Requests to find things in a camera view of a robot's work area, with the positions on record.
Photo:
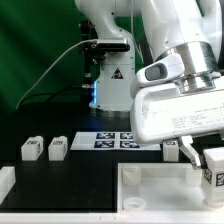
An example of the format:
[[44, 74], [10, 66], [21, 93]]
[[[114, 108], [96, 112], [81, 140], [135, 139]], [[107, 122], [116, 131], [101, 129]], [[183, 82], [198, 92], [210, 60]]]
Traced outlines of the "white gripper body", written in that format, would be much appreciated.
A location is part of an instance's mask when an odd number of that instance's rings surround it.
[[140, 146], [182, 136], [206, 136], [224, 131], [224, 76], [211, 90], [180, 92], [176, 79], [185, 67], [178, 54], [138, 71], [131, 84], [131, 131]]

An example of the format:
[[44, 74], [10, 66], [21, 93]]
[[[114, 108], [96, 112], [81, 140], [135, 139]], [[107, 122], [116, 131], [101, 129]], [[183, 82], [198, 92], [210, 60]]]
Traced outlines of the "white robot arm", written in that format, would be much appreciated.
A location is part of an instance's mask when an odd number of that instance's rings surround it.
[[140, 146], [177, 141], [196, 169], [196, 137], [224, 132], [219, 0], [75, 0], [104, 52], [90, 104], [128, 116]]

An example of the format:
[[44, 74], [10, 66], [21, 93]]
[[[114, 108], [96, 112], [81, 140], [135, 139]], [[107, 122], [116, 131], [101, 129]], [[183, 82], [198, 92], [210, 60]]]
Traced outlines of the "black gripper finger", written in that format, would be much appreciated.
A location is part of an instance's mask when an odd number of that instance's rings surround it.
[[194, 170], [199, 170], [203, 166], [202, 157], [193, 148], [193, 139], [191, 136], [181, 136], [177, 140], [180, 151], [190, 160]]

